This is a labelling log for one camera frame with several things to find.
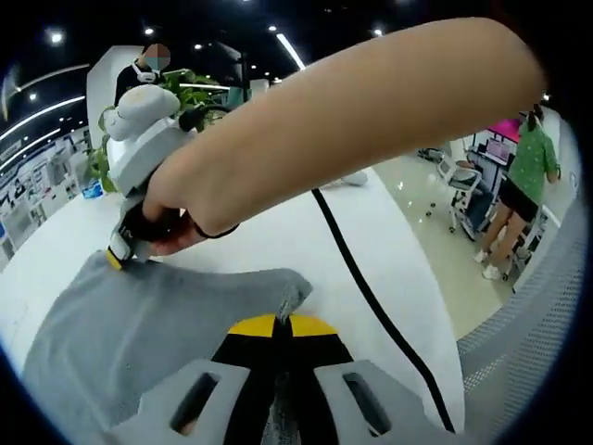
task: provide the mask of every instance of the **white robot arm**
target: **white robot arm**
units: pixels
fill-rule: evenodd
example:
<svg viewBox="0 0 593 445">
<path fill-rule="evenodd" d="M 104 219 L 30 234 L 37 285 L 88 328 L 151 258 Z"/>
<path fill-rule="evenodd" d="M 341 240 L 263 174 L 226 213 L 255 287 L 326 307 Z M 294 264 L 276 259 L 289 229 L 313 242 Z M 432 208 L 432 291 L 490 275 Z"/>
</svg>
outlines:
<svg viewBox="0 0 593 445">
<path fill-rule="evenodd" d="M 105 129 L 115 141 L 137 137 L 180 106 L 171 91 L 152 84 L 136 86 L 121 97 L 117 108 L 106 111 Z"/>
<path fill-rule="evenodd" d="M 180 102 L 172 92 L 146 84 L 128 91 L 117 108 L 106 112 L 106 131 L 122 147 L 122 155 L 110 165 L 109 176 L 126 197 L 107 249 L 107 258 L 116 269 L 134 255 L 140 261 L 147 259 L 147 241 L 165 235 L 179 219 L 179 212 L 171 213 L 156 224 L 142 215 L 141 205 L 152 173 L 196 136 L 194 128 L 209 111 L 229 112 L 218 105 L 203 106 L 172 119 L 170 116 L 179 108 Z"/>
</svg>

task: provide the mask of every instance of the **gray cloth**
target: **gray cloth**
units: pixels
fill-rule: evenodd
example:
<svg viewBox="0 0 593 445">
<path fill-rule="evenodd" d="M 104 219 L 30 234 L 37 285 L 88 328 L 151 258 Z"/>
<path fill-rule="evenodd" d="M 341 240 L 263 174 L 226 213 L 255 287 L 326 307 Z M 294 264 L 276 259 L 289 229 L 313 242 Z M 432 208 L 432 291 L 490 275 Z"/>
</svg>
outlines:
<svg viewBox="0 0 593 445">
<path fill-rule="evenodd" d="M 137 412 L 143 393 L 212 357 L 240 320 L 291 310 L 310 293 L 298 273 L 195 273 L 149 261 L 118 272 L 96 252 L 45 317 L 23 372 L 73 443 Z"/>
</svg>

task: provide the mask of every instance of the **pink screen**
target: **pink screen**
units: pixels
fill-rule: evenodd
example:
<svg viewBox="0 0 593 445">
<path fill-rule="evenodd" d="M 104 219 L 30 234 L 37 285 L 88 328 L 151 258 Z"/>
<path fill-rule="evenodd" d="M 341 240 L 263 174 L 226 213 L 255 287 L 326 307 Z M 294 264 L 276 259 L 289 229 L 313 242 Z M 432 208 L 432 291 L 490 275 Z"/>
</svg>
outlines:
<svg viewBox="0 0 593 445">
<path fill-rule="evenodd" d="M 488 130 L 498 134 L 502 134 L 504 137 L 511 139 L 512 142 L 519 142 L 519 127 L 522 121 L 520 119 L 505 119 L 494 125 L 490 125 Z"/>
</svg>

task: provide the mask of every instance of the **shiny floor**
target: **shiny floor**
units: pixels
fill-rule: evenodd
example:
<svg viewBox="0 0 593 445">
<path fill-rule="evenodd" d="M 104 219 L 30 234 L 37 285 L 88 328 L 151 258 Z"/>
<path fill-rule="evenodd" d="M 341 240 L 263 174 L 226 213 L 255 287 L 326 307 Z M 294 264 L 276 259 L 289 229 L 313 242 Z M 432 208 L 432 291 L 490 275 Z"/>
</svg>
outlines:
<svg viewBox="0 0 593 445">
<path fill-rule="evenodd" d="M 509 297 L 512 278 L 509 282 L 484 279 L 483 266 L 473 260 L 477 244 L 460 226 L 455 233 L 449 232 L 448 203 L 453 191 L 436 180 L 434 163 L 409 155 L 374 168 L 423 247 L 447 305 L 455 336 L 465 336 Z M 436 204 L 434 209 L 430 208 L 431 202 Z M 426 217 L 428 210 L 432 211 L 430 218 Z"/>
</svg>

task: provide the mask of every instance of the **gray mesh fabric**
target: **gray mesh fabric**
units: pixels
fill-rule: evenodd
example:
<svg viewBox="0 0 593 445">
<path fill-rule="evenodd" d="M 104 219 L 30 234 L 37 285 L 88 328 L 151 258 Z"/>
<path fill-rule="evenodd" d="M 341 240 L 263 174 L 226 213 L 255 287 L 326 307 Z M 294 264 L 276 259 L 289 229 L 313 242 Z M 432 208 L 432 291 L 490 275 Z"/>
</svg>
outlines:
<svg viewBox="0 0 593 445">
<path fill-rule="evenodd" d="M 586 254 L 587 208 L 578 197 L 525 285 L 458 341 L 465 431 L 479 443 L 502 433 L 543 383 L 573 320 Z"/>
</svg>

